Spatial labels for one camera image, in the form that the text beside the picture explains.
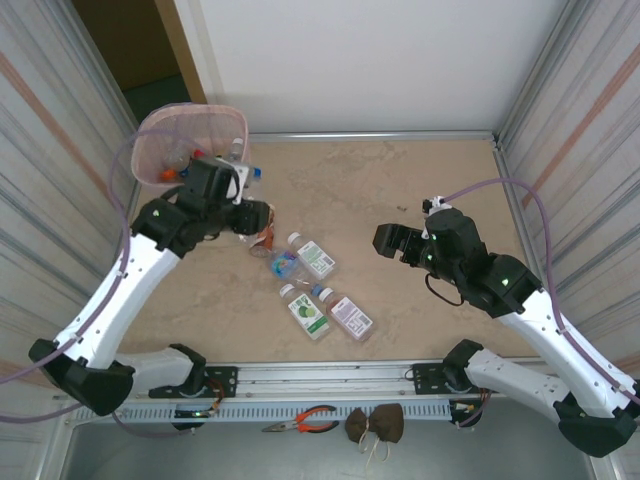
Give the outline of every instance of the plastic bottle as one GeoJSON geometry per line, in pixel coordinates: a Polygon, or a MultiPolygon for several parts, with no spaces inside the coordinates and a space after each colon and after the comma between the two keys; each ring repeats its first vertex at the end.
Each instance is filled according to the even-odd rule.
{"type": "Polygon", "coordinates": [[[349,297],[325,288],[318,294],[328,317],[334,319],[355,340],[364,342],[373,333],[373,320],[360,310],[349,297]]]}
{"type": "Polygon", "coordinates": [[[287,243],[316,279],[322,280],[335,270],[336,262],[314,241],[293,232],[287,243]]]}
{"type": "Polygon", "coordinates": [[[288,283],[280,289],[280,297],[311,340],[318,340],[329,332],[329,320],[309,295],[288,283]]]}
{"type": "Polygon", "coordinates": [[[160,174],[160,179],[165,182],[179,180],[189,174],[191,155],[186,147],[178,145],[173,148],[165,159],[167,168],[160,174]]]}
{"type": "Polygon", "coordinates": [[[296,257],[289,250],[282,248],[273,249],[267,258],[269,270],[279,279],[293,284],[296,288],[311,292],[322,290],[322,285],[313,278],[313,275],[304,268],[296,257]]]}
{"type": "Polygon", "coordinates": [[[229,161],[239,162],[242,160],[242,153],[244,152],[244,140],[241,138],[234,138],[231,142],[231,148],[229,149],[229,161]]]}
{"type": "MultiPolygon", "coordinates": [[[[244,188],[243,197],[247,200],[264,201],[264,195],[262,193],[262,170],[254,167],[249,179],[244,188]]],[[[249,246],[249,253],[254,257],[268,257],[273,248],[275,209],[273,205],[269,205],[269,209],[269,222],[262,231],[255,235],[238,235],[240,241],[249,246]]]]}

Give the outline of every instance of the white bottle cap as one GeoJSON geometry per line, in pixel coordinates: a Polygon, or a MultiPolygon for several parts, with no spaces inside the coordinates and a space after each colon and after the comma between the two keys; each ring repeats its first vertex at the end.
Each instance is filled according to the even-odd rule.
{"type": "Polygon", "coordinates": [[[318,295],[318,298],[320,299],[321,302],[324,302],[327,299],[327,297],[332,293],[333,293],[332,288],[325,288],[323,291],[320,292],[320,295],[318,295]]]}
{"type": "Polygon", "coordinates": [[[282,298],[284,298],[284,296],[287,294],[287,292],[290,292],[291,290],[293,290],[295,287],[293,285],[291,285],[290,283],[287,283],[284,287],[282,287],[280,289],[280,296],[282,298]]]}
{"type": "Polygon", "coordinates": [[[300,236],[300,234],[298,232],[293,232],[291,235],[289,235],[289,238],[287,238],[287,243],[289,245],[291,245],[293,243],[293,241],[298,238],[300,236]]]}

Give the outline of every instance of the marble-pattern floor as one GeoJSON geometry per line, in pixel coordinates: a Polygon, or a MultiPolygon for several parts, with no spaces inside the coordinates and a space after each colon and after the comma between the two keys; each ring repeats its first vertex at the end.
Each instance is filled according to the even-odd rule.
{"type": "MultiPolygon", "coordinates": [[[[462,338],[503,356],[530,356],[515,333],[468,305],[431,295],[423,270],[378,256],[382,223],[422,226],[422,199],[498,176],[486,141],[274,143],[251,147],[276,207],[276,244],[292,231],[313,238],[338,262],[326,284],[348,294],[376,323],[365,343],[337,325],[317,343],[290,316],[282,283],[230,233],[205,242],[153,292],[123,342],[126,352],[183,343],[215,362],[439,358],[462,338]]],[[[150,196],[141,194],[139,205],[150,196]]],[[[490,251],[522,258],[500,186],[454,202],[476,222],[490,251]]],[[[449,298],[456,291],[443,282],[449,298]]]]}

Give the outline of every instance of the basket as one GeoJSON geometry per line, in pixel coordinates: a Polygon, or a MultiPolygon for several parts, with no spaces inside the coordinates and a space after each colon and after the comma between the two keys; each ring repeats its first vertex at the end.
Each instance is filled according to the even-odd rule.
{"type": "Polygon", "coordinates": [[[149,114],[138,128],[131,170],[145,190],[160,195],[180,185],[160,177],[171,167],[174,152],[191,155],[200,149],[226,157],[236,138],[244,141],[242,161],[250,163],[247,120],[240,111],[225,105],[168,105],[149,114]]]}

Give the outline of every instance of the wooden door frame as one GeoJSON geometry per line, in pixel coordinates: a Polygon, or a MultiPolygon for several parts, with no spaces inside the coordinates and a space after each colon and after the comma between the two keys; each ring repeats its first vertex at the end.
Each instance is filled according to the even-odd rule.
{"type": "Polygon", "coordinates": [[[160,13],[164,29],[167,32],[167,37],[169,37],[173,54],[178,62],[178,67],[180,67],[180,73],[191,101],[194,103],[208,103],[175,1],[155,0],[155,4],[160,13]]]}

